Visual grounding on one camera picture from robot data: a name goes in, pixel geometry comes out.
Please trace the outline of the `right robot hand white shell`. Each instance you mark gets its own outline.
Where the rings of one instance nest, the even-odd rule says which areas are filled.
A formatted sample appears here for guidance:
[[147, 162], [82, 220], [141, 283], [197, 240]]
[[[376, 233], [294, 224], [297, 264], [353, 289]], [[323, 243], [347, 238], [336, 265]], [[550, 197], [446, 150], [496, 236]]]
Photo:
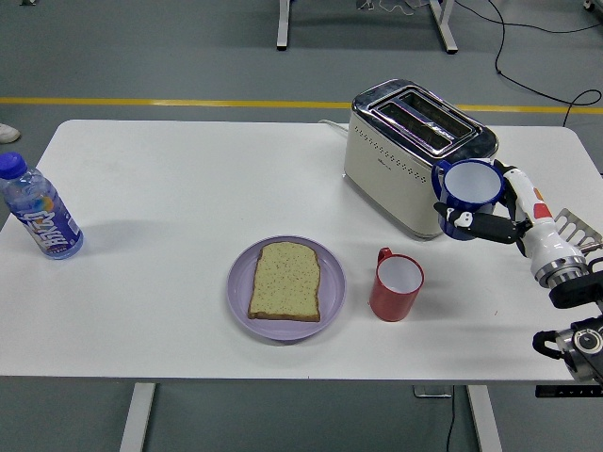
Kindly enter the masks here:
[[516, 244], [543, 287], [587, 274], [582, 251], [560, 236], [542, 195], [521, 169], [497, 160], [441, 161], [432, 167], [432, 187], [446, 235]]

